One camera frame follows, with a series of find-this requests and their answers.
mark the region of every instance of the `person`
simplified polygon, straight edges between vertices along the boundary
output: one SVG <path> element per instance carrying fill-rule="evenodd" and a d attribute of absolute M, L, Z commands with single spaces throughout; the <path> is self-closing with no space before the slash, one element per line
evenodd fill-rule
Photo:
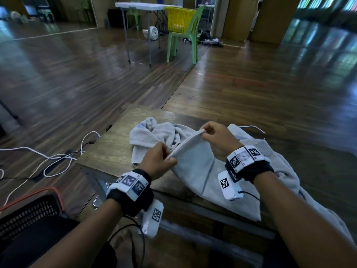
<path fill-rule="evenodd" d="M 202 138 L 229 155 L 243 145 L 222 124 L 208 122 Z M 158 143 L 150 149 L 139 169 L 160 178 L 177 164 Z M 288 189 L 271 171 L 253 179 L 261 200 L 268 207 L 276 228 L 299 267 L 357 267 L 357 248 L 325 221 L 299 196 Z M 121 204 L 109 198 L 85 221 L 40 257 L 31 268 L 91 267 L 114 227 L 123 216 Z"/>

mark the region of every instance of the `hand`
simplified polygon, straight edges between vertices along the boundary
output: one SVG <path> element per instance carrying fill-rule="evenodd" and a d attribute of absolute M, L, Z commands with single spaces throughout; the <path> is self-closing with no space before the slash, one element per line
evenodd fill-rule
<path fill-rule="evenodd" d="M 145 170 L 152 180 L 156 180 L 177 164 L 173 157 L 165 161 L 169 154 L 170 149 L 163 142 L 158 142 L 148 150 L 138 168 Z"/>
<path fill-rule="evenodd" d="M 206 130 L 202 134 L 203 140 L 215 146 L 225 156 L 230 155 L 230 153 L 243 146 L 223 124 L 209 121 L 201 129 Z"/>

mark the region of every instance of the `black wristband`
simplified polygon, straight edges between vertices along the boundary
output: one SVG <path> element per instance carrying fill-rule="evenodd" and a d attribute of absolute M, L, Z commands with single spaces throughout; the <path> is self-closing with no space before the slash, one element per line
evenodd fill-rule
<path fill-rule="evenodd" d="M 235 173 L 228 160 L 226 160 L 225 167 L 234 182 L 237 182 L 243 178 L 252 184 L 254 184 L 254 179 L 258 174 L 266 171 L 274 172 L 270 163 L 265 160 L 254 162 L 253 164 L 244 167 L 238 173 Z"/>
<path fill-rule="evenodd" d="M 142 175 L 149 182 L 136 201 L 132 201 L 126 193 L 118 189 L 112 189 L 107 195 L 107 199 L 111 198 L 120 203 L 123 215 L 127 214 L 131 217 L 137 216 L 141 210 L 147 211 L 154 199 L 154 193 L 150 189 L 151 177 L 149 174 L 142 169 L 134 169 L 133 172 Z"/>

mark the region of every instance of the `crumpled towel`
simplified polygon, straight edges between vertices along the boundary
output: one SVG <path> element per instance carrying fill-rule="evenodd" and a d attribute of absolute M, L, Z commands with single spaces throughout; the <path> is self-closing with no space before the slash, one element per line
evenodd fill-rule
<path fill-rule="evenodd" d="M 302 196 L 327 221 L 352 240 L 345 223 L 333 211 L 314 201 L 300 187 L 298 176 L 281 154 L 274 152 L 265 140 L 254 139 L 234 124 L 228 126 L 228 129 L 242 144 L 256 146 L 270 159 L 274 173 L 289 189 Z M 210 144 L 202 140 L 203 132 L 169 122 L 157 124 L 153 117 L 149 117 L 130 132 L 129 143 L 134 145 L 132 164 L 137 166 L 147 150 L 161 141 L 169 147 L 172 156 L 178 161 L 172 168 L 173 173 L 194 193 L 250 220 L 260 221 L 260 203 L 252 196 L 244 194 L 243 198 L 234 201 L 227 201 L 223 197 L 217 176 L 225 171 L 225 162 L 214 158 Z M 250 182 L 242 179 L 239 184 L 242 191 L 260 197 Z"/>

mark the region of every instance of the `wristband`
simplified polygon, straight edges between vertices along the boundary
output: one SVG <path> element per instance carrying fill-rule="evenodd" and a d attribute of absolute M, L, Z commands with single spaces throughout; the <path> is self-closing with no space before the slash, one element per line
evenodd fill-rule
<path fill-rule="evenodd" d="M 147 211 L 154 199 L 150 189 L 151 177 L 142 169 L 124 173 L 107 191 L 107 199 L 121 204 L 123 214 L 136 216 L 141 210 Z"/>
<path fill-rule="evenodd" d="M 232 152 L 227 157 L 225 167 L 233 182 L 243 178 L 253 184 L 258 174 L 274 171 L 269 162 L 259 149 L 247 145 Z"/>

